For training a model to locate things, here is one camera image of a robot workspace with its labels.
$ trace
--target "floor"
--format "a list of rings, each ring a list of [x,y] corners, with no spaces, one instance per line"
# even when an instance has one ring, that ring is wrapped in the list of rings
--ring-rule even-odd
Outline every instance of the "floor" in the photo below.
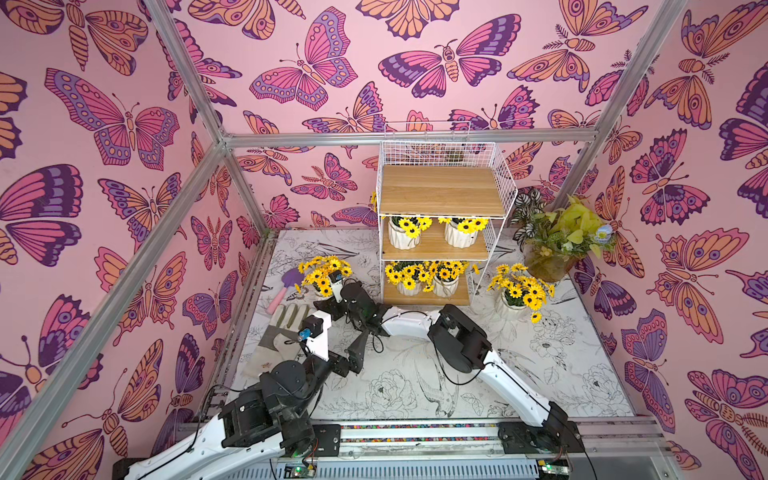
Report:
[[[315,255],[337,255],[353,268],[372,298],[379,296],[379,260],[376,230],[284,230],[280,232],[257,311],[253,316],[233,388],[257,381],[260,370],[271,369],[280,354],[260,346],[270,324],[266,308],[283,284],[285,271]],[[516,263],[521,254],[511,232],[502,233],[492,261]],[[543,320],[505,321],[493,310],[495,292],[482,289],[471,306],[461,307],[488,334],[502,358],[531,379],[539,391],[558,403],[571,417],[633,415],[616,373],[605,355],[589,316],[569,279],[556,287],[554,301],[542,310]],[[310,304],[306,289],[288,290],[283,304]],[[330,330],[330,349],[343,353],[357,332],[343,320]],[[376,350],[382,347],[376,341]],[[417,339],[385,338],[382,353],[366,348],[360,375],[345,379],[331,375],[313,413],[315,419],[477,419],[508,418],[515,411],[479,380],[456,387],[445,381],[431,343]],[[283,356],[293,351],[282,352]],[[451,371],[455,382],[470,375]]]

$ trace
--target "bird drawing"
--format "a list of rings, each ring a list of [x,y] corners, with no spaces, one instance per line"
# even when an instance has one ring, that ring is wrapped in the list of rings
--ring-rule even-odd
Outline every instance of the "bird drawing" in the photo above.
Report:
[[[414,369],[416,370],[416,378],[419,380],[419,386],[421,387],[422,392],[424,392],[424,396],[430,402],[437,403],[435,416],[450,417],[453,415],[453,412],[456,410],[456,402],[458,401],[458,386],[456,386],[455,391],[451,394],[445,384],[445,375],[443,375],[437,365],[435,365],[435,370],[437,370],[437,378],[439,381],[438,388],[431,387],[422,378],[421,374],[419,373],[419,369],[415,365],[415,362]]]

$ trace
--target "pink handle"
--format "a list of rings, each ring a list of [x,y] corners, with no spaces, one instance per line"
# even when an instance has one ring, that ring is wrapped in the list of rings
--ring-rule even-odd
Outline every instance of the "pink handle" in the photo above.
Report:
[[[272,303],[266,308],[266,312],[272,315],[275,313],[275,310],[277,310],[277,306],[280,305],[280,302],[283,301],[283,297],[285,296],[286,292],[288,291],[288,287],[284,286],[283,289],[280,291],[280,293],[277,294],[274,300],[272,300]]]

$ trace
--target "purple garden trowel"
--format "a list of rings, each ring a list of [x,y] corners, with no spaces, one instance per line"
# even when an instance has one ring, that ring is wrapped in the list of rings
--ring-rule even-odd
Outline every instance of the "purple garden trowel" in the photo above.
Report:
[[[285,296],[286,291],[288,291],[288,289],[290,287],[292,287],[293,285],[295,285],[297,283],[300,285],[302,280],[304,280],[304,275],[302,275],[299,272],[299,269],[297,269],[297,268],[292,268],[292,269],[288,270],[287,272],[285,272],[283,274],[283,285],[284,285],[284,287],[283,287],[283,289],[281,291],[278,292],[278,294],[275,297],[275,299],[272,300],[272,303],[270,303],[270,305],[266,308],[266,312],[269,313],[270,315],[275,313],[275,309],[277,308],[278,305],[280,305],[280,302],[283,301],[283,297]]]

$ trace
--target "black cable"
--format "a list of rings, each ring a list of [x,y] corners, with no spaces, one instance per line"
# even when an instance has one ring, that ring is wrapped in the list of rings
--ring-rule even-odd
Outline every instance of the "black cable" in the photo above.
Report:
[[[163,464],[161,464],[161,465],[158,465],[157,467],[155,467],[155,468],[151,469],[149,472],[147,472],[147,473],[143,474],[141,477],[137,478],[137,480],[141,480],[141,479],[143,479],[144,477],[147,477],[148,475],[151,475],[152,473],[155,473],[157,470],[159,470],[160,468],[163,468],[165,465],[168,465],[168,464],[169,464],[169,463],[171,463],[173,460],[176,460],[177,458],[180,458],[180,457],[181,457],[183,454],[185,454],[185,453],[189,453],[189,452],[192,452],[192,448],[194,447],[194,444],[195,444],[195,442],[197,441],[197,434],[200,432],[200,423],[201,423],[201,421],[203,420],[203,407],[205,406],[205,404],[206,404],[206,403],[208,403],[208,396],[209,396],[209,395],[210,395],[210,394],[213,392],[213,390],[214,390],[216,387],[218,387],[218,386],[220,386],[220,387],[222,387],[222,388],[225,388],[225,389],[227,389],[227,390],[229,390],[229,391],[231,391],[231,392],[238,392],[238,393],[239,393],[239,392],[244,392],[244,391],[245,391],[245,390],[237,390],[237,389],[231,389],[230,387],[228,387],[228,386],[226,386],[226,385],[221,385],[220,383],[217,383],[217,384],[215,384],[215,385],[212,385],[212,386],[211,386],[211,387],[208,389],[208,391],[206,392],[205,396],[203,397],[203,401],[200,403],[200,408],[197,410],[197,427],[195,428],[195,431],[194,431],[194,438],[192,438],[192,443],[190,443],[190,446],[186,447],[186,448],[185,448],[184,450],[182,450],[182,451],[181,451],[181,452],[180,452],[178,455],[176,455],[175,457],[171,458],[171,459],[170,459],[170,460],[168,460],[167,462],[165,462],[165,463],[163,463]]]

